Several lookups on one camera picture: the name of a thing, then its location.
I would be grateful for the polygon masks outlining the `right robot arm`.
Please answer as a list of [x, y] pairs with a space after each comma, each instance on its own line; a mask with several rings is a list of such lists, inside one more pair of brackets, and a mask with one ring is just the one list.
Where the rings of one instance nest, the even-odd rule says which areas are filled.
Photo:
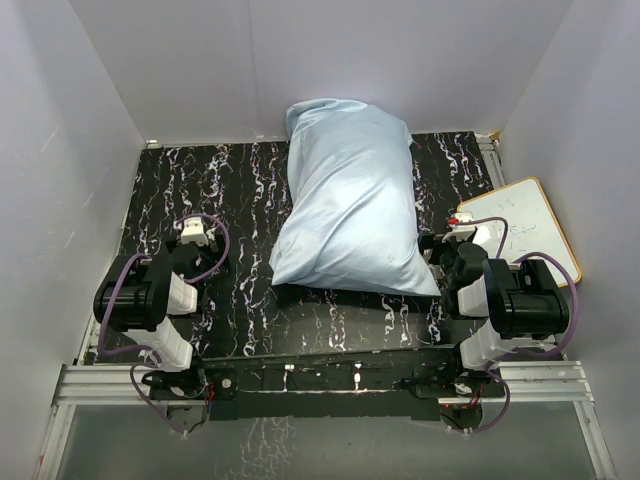
[[541, 252], [513, 264], [491, 258], [470, 238], [426, 234], [418, 242], [429, 263], [442, 273], [442, 307], [453, 320], [481, 318], [484, 324], [455, 351], [459, 363], [445, 376], [447, 388], [466, 397], [490, 371], [514, 354], [547, 359], [571, 340], [579, 301], [571, 276]]

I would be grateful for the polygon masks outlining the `light blue pillowcase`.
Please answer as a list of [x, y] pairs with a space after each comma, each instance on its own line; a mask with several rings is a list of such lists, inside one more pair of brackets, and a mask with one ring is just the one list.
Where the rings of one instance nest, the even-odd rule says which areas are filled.
[[418, 246], [406, 123], [324, 98], [292, 105], [285, 124], [292, 210], [269, 260], [272, 283], [439, 296]]

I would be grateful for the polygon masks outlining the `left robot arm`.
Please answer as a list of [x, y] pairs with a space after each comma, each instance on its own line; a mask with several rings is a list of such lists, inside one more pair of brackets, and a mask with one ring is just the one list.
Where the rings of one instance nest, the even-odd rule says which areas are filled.
[[204, 282], [229, 264], [228, 254], [218, 234], [202, 245], [171, 239], [153, 256], [117, 256], [93, 300], [99, 354], [144, 352], [152, 366], [173, 373], [171, 385], [182, 397], [200, 396], [207, 376], [192, 365], [194, 349], [172, 318], [199, 310]]

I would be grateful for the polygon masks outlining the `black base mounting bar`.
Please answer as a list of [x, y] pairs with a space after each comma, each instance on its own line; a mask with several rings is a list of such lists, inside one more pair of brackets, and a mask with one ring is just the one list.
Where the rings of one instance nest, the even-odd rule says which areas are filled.
[[472, 407], [505, 389], [461, 368], [446, 349], [197, 360], [142, 377], [154, 400], [204, 402], [211, 421], [260, 417], [410, 417], [436, 421], [439, 402]]

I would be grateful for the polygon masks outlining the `aluminium frame rail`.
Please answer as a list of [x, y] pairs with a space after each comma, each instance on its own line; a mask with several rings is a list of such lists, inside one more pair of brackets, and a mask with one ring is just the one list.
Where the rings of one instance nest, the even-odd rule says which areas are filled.
[[445, 366], [389, 353], [367, 361], [336, 356], [248, 357], [216, 360], [198, 399], [214, 394], [211, 418], [431, 417], [436, 406], [481, 402], [573, 403], [599, 479], [616, 476], [595, 414], [594, 397], [578, 361], [507, 361], [495, 369], [445, 381]]

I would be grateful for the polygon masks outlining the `small whiteboard wooden frame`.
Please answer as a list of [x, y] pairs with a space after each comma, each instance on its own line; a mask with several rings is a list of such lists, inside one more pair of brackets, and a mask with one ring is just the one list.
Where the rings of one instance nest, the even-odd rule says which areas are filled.
[[582, 279], [577, 262], [544, 190], [535, 177], [527, 177], [482, 194], [458, 205], [457, 211], [478, 220], [499, 216], [508, 222], [509, 233], [499, 221], [477, 227], [474, 242], [490, 256], [497, 253], [500, 240], [506, 243], [500, 257], [513, 262], [534, 251], [553, 257], [569, 273], [573, 282]]

